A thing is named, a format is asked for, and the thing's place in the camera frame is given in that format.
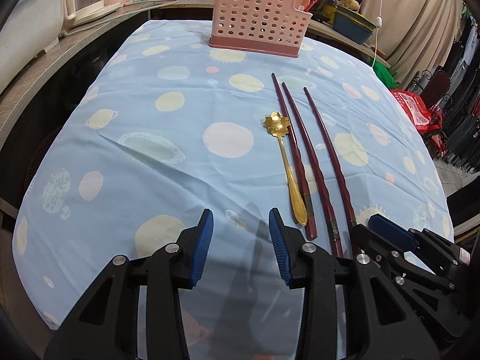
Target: curtain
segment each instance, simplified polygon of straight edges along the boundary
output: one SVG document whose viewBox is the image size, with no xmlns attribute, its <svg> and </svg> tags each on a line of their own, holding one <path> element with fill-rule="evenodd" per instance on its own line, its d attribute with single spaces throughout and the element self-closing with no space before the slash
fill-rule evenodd
<svg viewBox="0 0 480 360">
<path fill-rule="evenodd" d="M 458 30 L 462 0 L 383 0 L 378 49 L 405 88 L 417 71 L 443 65 Z M 363 0 L 361 13 L 377 22 L 380 0 Z"/>
</svg>

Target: label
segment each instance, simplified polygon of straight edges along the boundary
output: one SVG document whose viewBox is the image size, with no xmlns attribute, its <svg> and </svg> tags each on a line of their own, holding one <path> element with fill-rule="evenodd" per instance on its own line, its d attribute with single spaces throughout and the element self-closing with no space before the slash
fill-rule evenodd
<svg viewBox="0 0 480 360">
<path fill-rule="evenodd" d="M 415 103 L 415 99 L 413 97 L 405 93 L 398 93 L 398 95 L 409 108 L 413 117 L 414 124 L 420 126 L 427 126 L 430 123 L 429 120 L 420 113 L 420 110 L 418 109 L 417 104 Z"/>
<path fill-rule="evenodd" d="M 462 247 L 460 248 L 460 261 L 462 261 L 466 265 L 470 265 L 470 253 L 468 253 Z"/>
</svg>

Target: red bag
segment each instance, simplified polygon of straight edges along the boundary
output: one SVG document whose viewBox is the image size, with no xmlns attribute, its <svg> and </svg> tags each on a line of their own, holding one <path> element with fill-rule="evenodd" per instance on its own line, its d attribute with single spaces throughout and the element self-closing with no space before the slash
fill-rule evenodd
<svg viewBox="0 0 480 360">
<path fill-rule="evenodd" d="M 425 107 L 422 98 L 414 93 L 406 91 L 390 90 L 402 109 L 408 115 L 417 131 L 422 134 L 429 129 L 431 113 Z"/>
</svg>

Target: table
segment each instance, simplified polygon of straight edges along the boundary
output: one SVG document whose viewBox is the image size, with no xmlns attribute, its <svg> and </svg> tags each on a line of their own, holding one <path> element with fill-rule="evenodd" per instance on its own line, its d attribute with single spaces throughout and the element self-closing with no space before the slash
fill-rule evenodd
<svg viewBox="0 0 480 360">
<path fill-rule="evenodd" d="M 286 360 L 296 347 L 302 291 L 281 281 L 268 235 L 272 207 L 296 226 L 278 144 L 262 126 L 278 110 L 272 71 L 296 99 L 315 146 L 345 256 L 339 190 L 304 86 L 337 150 L 358 223 L 380 212 L 449 239 L 453 229 L 421 137 L 368 65 L 308 38 L 298 59 L 209 48 L 210 31 L 209 21 L 148 21 L 126 40 L 28 188 L 15 264 L 55 328 L 114 255 L 150 255 L 208 207 L 215 218 L 209 259 L 199 285 L 181 294 L 191 358 Z M 299 146 L 315 243 L 328 249 L 311 165 Z"/>
</svg>

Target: white appliance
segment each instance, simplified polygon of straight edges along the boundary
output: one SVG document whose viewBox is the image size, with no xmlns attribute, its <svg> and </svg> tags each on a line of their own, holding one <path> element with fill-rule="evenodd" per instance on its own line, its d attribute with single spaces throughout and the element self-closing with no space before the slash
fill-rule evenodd
<svg viewBox="0 0 480 360">
<path fill-rule="evenodd" d="M 39 52 L 59 42 L 67 17 L 66 0 L 18 2 L 0 31 L 0 92 Z"/>
</svg>

